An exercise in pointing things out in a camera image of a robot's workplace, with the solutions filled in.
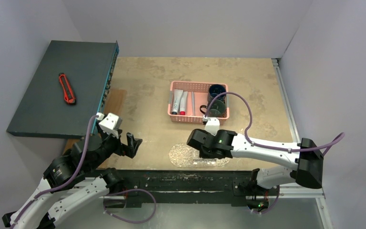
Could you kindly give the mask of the clear plastic soap dish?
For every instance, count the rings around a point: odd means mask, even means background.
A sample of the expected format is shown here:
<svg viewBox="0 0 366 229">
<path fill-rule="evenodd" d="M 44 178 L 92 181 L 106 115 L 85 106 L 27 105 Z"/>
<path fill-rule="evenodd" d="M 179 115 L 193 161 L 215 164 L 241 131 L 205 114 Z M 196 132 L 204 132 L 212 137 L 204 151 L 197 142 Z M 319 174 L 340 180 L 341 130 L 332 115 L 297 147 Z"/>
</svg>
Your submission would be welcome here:
<svg viewBox="0 0 366 229">
<path fill-rule="evenodd" d="M 217 162 L 216 159 L 203 159 L 203 158 L 193 159 L 193 165 L 198 167 L 214 166 L 216 162 Z"/>
</svg>

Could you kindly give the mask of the clear textured oval tray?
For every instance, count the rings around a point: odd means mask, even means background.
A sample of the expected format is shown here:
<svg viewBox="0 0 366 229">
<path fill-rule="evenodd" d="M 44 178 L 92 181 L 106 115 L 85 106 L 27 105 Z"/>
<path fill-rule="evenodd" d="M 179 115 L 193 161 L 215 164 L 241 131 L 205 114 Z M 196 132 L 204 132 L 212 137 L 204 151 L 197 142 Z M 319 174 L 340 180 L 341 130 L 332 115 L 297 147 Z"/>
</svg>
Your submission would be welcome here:
<svg viewBox="0 0 366 229">
<path fill-rule="evenodd" d="M 169 151 L 170 162 L 180 168 L 198 167 L 193 165 L 193 159 L 200 158 L 199 150 L 196 150 L 186 143 L 175 144 Z M 223 167 L 230 162 L 230 158 L 216 159 L 214 166 L 206 167 Z"/>
</svg>

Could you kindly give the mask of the dark green mug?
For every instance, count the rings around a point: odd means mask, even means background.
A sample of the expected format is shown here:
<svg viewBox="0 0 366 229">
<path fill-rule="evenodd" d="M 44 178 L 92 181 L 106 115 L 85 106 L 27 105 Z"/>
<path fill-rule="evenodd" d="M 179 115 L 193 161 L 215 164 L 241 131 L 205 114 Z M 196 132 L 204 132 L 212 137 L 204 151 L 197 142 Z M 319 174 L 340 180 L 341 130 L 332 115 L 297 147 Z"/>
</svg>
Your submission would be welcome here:
<svg viewBox="0 0 366 229">
<path fill-rule="evenodd" d="M 200 112 L 205 115 L 208 108 L 209 108 L 209 111 L 207 113 L 208 117 L 222 118 L 225 116 L 227 110 L 225 103 L 221 100 L 214 101 L 212 105 L 210 103 L 208 105 L 201 105 Z"/>
</svg>

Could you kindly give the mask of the pink plastic basket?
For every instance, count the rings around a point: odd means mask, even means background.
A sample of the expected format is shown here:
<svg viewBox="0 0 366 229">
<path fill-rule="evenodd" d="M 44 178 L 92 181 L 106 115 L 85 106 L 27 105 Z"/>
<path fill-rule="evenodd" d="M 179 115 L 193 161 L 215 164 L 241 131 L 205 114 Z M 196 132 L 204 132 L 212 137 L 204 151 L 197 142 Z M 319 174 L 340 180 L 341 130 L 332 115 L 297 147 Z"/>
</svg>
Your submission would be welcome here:
<svg viewBox="0 0 366 229">
<path fill-rule="evenodd" d="M 173 81 L 170 85 L 170 95 L 169 104 L 167 109 L 167 114 L 172 122 L 175 123 L 191 123 L 191 124 L 202 124 L 203 114 L 200 112 L 200 106 L 206 105 L 208 103 L 208 89 L 214 83 L 205 82 L 188 82 L 188 81 Z M 186 115 L 171 114 L 172 104 L 173 104 L 173 92 L 175 89 L 180 89 L 188 92 L 187 97 L 187 110 Z M 195 94 L 195 116 L 193 116 L 192 111 L 192 98 L 191 92 Z"/>
</svg>

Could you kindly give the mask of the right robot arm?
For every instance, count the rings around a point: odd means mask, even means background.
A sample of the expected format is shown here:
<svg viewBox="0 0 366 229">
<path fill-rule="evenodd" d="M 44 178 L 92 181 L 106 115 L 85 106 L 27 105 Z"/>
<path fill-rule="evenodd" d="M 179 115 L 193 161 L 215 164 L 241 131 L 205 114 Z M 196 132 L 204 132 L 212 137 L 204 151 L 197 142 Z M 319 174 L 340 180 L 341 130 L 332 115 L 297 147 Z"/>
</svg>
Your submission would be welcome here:
<svg viewBox="0 0 366 229">
<path fill-rule="evenodd" d="M 233 184 L 240 195 L 264 195 L 279 185 L 296 183 L 310 189 L 321 189 L 324 156 L 312 149 L 313 141 L 303 139 L 301 143 L 279 143 L 266 141 L 262 147 L 255 139 L 247 140 L 243 134 L 218 130 L 211 134 L 194 129 L 187 145 L 198 150 L 201 158 L 249 158 L 276 164 L 268 169 L 254 169 L 249 181 Z"/>
</svg>

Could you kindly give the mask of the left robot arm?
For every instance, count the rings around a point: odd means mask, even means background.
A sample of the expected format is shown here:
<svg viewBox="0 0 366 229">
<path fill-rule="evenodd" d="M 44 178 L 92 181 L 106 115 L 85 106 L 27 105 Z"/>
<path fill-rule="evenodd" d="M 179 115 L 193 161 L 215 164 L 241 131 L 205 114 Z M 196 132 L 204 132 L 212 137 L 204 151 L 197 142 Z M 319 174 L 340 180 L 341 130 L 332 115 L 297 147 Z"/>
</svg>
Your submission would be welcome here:
<svg viewBox="0 0 366 229">
<path fill-rule="evenodd" d="M 98 197 L 126 193 L 124 180 L 116 169 L 106 168 L 99 170 L 90 184 L 60 199 L 93 175 L 111 155 L 134 158 L 142 139 L 127 133 L 127 143 L 120 141 L 119 134 L 90 134 L 74 143 L 64 155 L 51 162 L 26 203 L 18 211 L 3 215 L 4 226 L 10 229 L 53 229 L 67 214 Z"/>
</svg>

